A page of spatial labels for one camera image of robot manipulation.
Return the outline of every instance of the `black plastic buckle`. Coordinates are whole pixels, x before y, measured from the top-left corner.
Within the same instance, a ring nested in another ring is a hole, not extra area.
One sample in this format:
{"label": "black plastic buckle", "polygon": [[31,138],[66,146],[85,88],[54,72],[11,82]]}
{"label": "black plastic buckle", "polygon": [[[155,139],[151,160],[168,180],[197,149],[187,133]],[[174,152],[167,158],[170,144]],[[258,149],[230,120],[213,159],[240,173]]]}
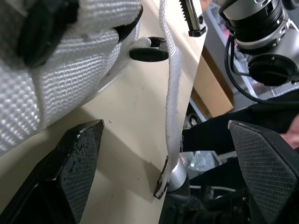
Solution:
{"label": "black plastic buckle", "polygon": [[142,62],[160,62],[168,59],[166,40],[162,37],[149,37],[150,48],[135,48],[130,50],[130,57]]}
{"label": "black plastic buckle", "polygon": [[44,64],[69,24],[77,20],[78,0],[39,0],[30,9],[18,43],[18,55],[28,67]]}

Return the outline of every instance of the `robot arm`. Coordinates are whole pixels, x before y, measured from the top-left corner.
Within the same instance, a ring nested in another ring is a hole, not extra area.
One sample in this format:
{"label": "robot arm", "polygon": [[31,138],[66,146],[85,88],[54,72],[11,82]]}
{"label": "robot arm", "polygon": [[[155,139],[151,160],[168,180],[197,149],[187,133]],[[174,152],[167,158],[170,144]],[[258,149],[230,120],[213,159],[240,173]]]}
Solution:
{"label": "robot arm", "polygon": [[[225,66],[228,77],[236,89],[259,103],[298,105],[299,102],[275,103],[249,95],[239,87],[231,71],[237,75],[251,76],[268,86],[279,86],[288,82],[295,84],[299,81],[299,45],[297,44],[299,30],[287,13],[287,9],[299,7],[299,1],[217,0],[216,3],[220,5],[219,14],[230,30],[225,52]],[[183,7],[183,11],[188,22],[190,10]],[[249,74],[239,73],[234,69],[235,43],[238,51],[248,55]]]}

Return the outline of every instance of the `beige tabletop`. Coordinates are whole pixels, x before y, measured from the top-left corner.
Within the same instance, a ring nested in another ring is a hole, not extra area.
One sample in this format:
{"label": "beige tabletop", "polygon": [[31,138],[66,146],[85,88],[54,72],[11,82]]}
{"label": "beige tabletop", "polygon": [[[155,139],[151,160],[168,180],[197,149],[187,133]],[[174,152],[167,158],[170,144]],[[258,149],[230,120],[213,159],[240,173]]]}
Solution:
{"label": "beige tabletop", "polygon": [[[143,7],[141,36],[162,36],[156,3],[144,1]],[[181,38],[180,45],[184,45],[184,36],[186,33],[181,31],[175,40]],[[204,37],[197,40],[194,51],[199,55],[196,56],[190,53],[194,52],[190,51],[190,46],[182,48],[189,64],[184,64],[180,83],[181,126],[203,42]],[[94,100],[2,156],[0,212],[66,130],[90,120],[103,119],[105,130],[98,166],[81,224],[157,224],[164,199],[154,198],[153,191],[167,154],[167,82],[168,61],[132,62],[123,76]]]}

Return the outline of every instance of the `textured gripper pad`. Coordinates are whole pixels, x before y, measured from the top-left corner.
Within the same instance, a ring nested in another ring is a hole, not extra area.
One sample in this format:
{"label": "textured gripper pad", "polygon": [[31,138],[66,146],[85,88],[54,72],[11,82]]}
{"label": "textured gripper pad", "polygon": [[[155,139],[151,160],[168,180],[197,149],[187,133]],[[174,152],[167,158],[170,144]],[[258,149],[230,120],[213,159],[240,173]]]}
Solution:
{"label": "textured gripper pad", "polygon": [[297,186],[297,178],[254,128],[232,121],[229,130],[244,180],[265,221],[275,223]]}
{"label": "textured gripper pad", "polygon": [[102,127],[82,129],[79,132],[78,141],[74,143],[73,151],[58,177],[59,185],[77,223],[82,218],[97,167],[100,147],[97,136],[102,135],[104,124],[100,122],[97,125]]}

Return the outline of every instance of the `white woven fabric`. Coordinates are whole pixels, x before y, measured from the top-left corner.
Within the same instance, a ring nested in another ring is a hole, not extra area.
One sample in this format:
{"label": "white woven fabric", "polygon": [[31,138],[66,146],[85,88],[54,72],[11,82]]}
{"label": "white woven fabric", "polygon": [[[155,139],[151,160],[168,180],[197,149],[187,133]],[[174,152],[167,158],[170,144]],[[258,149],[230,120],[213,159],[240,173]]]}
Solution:
{"label": "white woven fabric", "polygon": [[133,22],[141,9],[140,0],[79,0],[78,21],[45,65],[29,69],[16,55],[27,7],[10,3],[0,1],[0,156],[109,85],[105,75],[116,77],[113,70],[129,63],[137,36],[134,29],[118,44],[113,27]]}
{"label": "white woven fabric", "polygon": [[165,2],[160,0],[159,22],[160,27],[164,33],[167,49],[169,54],[169,78],[168,78],[168,91],[166,98],[166,146],[168,153],[168,162],[165,171],[161,176],[159,182],[161,183],[160,189],[157,191],[156,196],[160,197],[165,191],[165,186],[169,182],[172,171],[178,164],[179,150],[181,145],[181,131],[178,124],[178,90],[179,81],[181,77],[181,52],[176,47],[170,30],[167,25],[165,17]]}

